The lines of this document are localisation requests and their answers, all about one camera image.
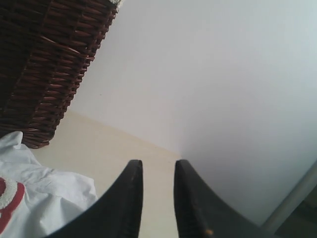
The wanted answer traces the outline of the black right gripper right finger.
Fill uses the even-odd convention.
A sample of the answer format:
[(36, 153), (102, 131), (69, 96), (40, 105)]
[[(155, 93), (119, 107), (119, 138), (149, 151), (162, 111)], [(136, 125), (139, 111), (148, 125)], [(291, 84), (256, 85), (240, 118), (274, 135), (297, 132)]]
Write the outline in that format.
[(175, 163), (174, 211), (181, 238), (274, 236), (222, 201), (187, 160), (178, 160)]

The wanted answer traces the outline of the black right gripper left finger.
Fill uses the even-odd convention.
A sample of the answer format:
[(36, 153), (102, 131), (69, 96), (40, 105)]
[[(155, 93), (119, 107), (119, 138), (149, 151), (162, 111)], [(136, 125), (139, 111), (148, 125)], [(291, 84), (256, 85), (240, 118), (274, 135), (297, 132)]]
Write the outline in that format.
[(49, 238), (137, 238), (143, 208), (143, 164), (128, 162), (122, 173), (88, 210)]

